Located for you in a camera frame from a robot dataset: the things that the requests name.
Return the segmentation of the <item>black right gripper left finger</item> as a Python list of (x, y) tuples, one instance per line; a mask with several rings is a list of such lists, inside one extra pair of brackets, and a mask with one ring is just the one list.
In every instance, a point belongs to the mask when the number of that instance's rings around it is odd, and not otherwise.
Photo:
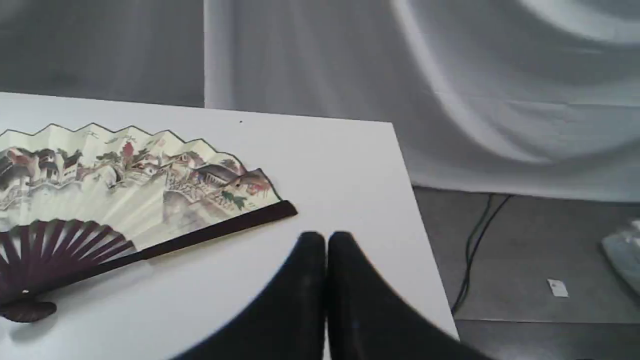
[(302, 232), (265, 289), (231, 321), (178, 360), (321, 360), (326, 242)]

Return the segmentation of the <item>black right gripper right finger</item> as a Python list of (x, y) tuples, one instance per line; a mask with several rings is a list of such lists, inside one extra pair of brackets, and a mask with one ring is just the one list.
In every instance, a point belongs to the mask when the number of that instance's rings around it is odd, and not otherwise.
[(421, 316), (346, 231), (327, 246), (327, 337), (333, 360), (486, 360)]

